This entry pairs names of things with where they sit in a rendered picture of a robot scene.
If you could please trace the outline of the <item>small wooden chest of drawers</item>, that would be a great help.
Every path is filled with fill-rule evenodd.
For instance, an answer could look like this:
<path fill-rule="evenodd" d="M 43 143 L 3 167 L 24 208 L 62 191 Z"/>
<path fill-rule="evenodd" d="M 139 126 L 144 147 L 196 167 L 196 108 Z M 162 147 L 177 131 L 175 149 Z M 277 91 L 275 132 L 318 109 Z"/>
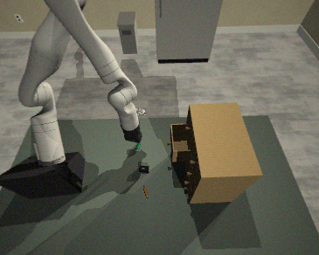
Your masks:
<path fill-rule="evenodd" d="M 263 176 L 238 103 L 189 109 L 201 175 L 189 203 L 230 203 Z"/>

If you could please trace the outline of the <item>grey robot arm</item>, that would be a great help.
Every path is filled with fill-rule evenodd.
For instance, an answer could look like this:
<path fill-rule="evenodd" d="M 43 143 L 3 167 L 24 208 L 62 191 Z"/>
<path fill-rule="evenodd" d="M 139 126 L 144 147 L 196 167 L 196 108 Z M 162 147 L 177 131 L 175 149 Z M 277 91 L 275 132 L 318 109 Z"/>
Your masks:
<path fill-rule="evenodd" d="M 31 127 L 38 164 L 52 166 L 66 158 L 52 87 L 43 81 L 60 68 L 71 36 L 105 84 L 119 82 L 119 86 L 109 92 L 107 100 L 124 123 L 136 119 L 135 105 L 131 101 L 137 96 L 137 90 L 122 72 L 113 53 L 84 18 L 82 11 L 87 0 L 44 1 L 50 10 L 31 41 L 18 98 L 25 107 L 43 106 L 38 114 L 31 117 Z"/>

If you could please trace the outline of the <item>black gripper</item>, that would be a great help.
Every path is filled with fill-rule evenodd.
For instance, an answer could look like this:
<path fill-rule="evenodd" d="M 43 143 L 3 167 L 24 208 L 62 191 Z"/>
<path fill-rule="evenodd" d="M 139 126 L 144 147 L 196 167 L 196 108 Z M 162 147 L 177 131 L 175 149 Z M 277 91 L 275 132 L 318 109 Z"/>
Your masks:
<path fill-rule="evenodd" d="M 141 143 L 142 141 L 142 132 L 140 131 L 140 121 L 138 117 L 145 115 L 145 110 L 136 108 L 136 119 L 130 123 L 124 123 L 120 120 L 121 128 L 124 133 L 124 138 L 126 141 L 132 141 Z"/>

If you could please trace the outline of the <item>black 9v battery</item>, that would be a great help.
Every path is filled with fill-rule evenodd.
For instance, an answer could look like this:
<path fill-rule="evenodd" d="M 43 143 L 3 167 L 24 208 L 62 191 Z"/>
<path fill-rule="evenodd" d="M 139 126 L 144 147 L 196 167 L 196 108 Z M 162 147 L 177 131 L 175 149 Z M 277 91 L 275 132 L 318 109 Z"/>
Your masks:
<path fill-rule="evenodd" d="M 149 173 L 149 166 L 140 166 L 139 172 Z"/>

